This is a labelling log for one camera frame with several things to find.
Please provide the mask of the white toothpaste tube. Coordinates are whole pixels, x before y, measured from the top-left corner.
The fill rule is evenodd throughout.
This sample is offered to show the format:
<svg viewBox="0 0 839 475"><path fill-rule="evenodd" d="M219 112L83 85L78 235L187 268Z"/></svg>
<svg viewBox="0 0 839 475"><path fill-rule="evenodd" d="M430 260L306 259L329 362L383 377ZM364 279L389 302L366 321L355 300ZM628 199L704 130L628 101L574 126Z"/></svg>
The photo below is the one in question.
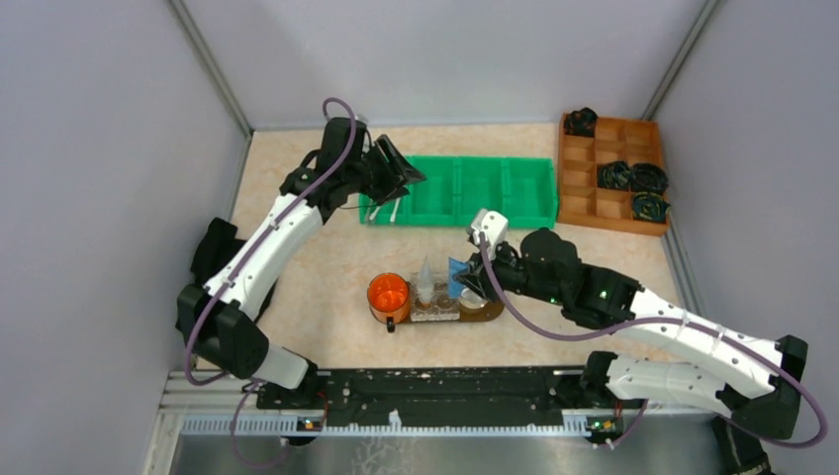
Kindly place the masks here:
<svg viewBox="0 0 839 475"><path fill-rule="evenodd" d="M431 306L434 297L434 278L429 264L428 257L423 260L422 267L418 273L415 287L419 304L423 308Z"/></svg>

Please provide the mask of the clear glass cup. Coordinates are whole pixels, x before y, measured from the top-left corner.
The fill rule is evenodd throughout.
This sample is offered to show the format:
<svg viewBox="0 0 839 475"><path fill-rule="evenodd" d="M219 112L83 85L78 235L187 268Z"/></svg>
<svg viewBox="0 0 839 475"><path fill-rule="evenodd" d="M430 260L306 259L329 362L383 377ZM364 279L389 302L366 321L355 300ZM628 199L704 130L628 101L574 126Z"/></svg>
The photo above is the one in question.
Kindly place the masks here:
<svg viewBox="0 0 839 475"><path fill-rule="evenodd" d="M408 281L412 304L407 323L444 323L455 322L460 319L460 305L457 299L452 299L448 295L448 280L445 274L440 272L431 273L432 290L430 300L427 303L420 298L420 291L417 287L419 282L420 274L418 272L412 273Z"/></svg>

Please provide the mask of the green divided plastic bin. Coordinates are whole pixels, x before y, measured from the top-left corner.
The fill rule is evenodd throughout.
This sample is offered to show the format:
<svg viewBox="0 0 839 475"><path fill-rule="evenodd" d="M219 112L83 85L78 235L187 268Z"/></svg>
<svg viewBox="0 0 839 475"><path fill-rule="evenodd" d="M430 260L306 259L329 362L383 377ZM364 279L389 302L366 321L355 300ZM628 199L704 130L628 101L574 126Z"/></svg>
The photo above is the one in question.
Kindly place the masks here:
<svg viewBox="0 0 839 475"><path fill-rule="evenodd" d="M559 213L554 163L546 157L409 155L427 179L408 187L398 227L464 227L486 208L508 218L512 229L551 228ZM362 225L391 226L394 202L383 205L376 223L366 221L376 205L359 197Z"/></svg>

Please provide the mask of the orange mug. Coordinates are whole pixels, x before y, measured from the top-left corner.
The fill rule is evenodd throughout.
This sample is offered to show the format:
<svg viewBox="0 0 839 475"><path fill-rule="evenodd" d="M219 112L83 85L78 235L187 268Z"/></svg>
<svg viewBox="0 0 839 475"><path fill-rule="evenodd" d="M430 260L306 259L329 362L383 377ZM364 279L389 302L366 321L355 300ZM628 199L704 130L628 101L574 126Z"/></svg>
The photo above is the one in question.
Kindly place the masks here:
<svg viewBox="0 0 839 475"><path fill-rule="evenodd" d="M394 333L400 323L410 316L412 295L408 282L399 274L382 273L375 276L366 292L371 315L382 323L388 333Z"/></svg>

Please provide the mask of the steel cup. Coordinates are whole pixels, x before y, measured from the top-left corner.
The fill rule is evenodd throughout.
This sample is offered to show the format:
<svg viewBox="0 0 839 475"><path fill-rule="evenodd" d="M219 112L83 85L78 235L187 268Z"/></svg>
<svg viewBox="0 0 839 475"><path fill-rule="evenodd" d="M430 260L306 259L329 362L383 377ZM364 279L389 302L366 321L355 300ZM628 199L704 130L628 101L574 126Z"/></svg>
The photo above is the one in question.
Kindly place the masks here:
<svg viewBox="0 0 839 475"><path fill-rule="evenodd" d="M471 310L482 309L488 303L486 299L469 288L464 288L461 291L460 296L458 297L458 302L461 308Z"/></svg>

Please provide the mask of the blue toothpaste tube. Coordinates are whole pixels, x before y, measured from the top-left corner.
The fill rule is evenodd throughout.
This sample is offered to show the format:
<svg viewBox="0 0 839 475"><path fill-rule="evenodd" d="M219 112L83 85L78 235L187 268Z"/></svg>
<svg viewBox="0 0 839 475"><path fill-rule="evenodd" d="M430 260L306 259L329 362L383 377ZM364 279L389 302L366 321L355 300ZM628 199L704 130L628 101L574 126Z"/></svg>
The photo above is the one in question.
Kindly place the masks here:
<svg viewBox="0 0 839 475"><path fill-rule="evenodd" d="M453 257L448 258L448 285L450 288L460 286L460 282L457 280L456 275L460 272L463 272L469 268L467 262L457 260Z"/></svg>

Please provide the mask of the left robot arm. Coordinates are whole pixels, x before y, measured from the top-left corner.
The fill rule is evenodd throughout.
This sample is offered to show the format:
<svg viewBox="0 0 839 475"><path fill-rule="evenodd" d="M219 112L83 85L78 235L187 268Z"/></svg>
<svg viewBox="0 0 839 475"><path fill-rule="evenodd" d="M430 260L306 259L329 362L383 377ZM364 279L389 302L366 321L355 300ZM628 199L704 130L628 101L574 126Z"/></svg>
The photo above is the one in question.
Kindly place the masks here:
<svg viewBox="0 0 839 475"><path fill-rule="evenodd" d="M350 196L384 205L425 180L388 136L371 139L356 119L328 120L321 145L286 177L250 238L238 238L236 226L222 219L209 224L192 262L196 280L176 302L186 357L241 380L305 388L316 365L271 343L257 325L282 271Z"/></svg>

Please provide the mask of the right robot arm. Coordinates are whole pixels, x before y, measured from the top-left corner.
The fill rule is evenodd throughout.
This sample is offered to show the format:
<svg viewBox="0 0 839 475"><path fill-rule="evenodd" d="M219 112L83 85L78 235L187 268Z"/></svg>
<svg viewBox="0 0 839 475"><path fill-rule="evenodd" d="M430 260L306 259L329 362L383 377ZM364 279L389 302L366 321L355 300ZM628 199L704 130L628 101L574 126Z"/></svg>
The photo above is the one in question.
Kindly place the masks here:
<svg viewBox="0 0 839 475"><path fill-rule="evenodd" d="M507 303L516 294L555 305L581 328L578 340L617 334L675 356L662 363L594 352L585 367L589 391L701 408L793 446L800 407L813 401L801 384L804 340L766 339L718 325L627 275L585 263L571 242L546 228L519 246L492 224L474 226L468 239L476 252L455 278L482 300Z"/></svg>

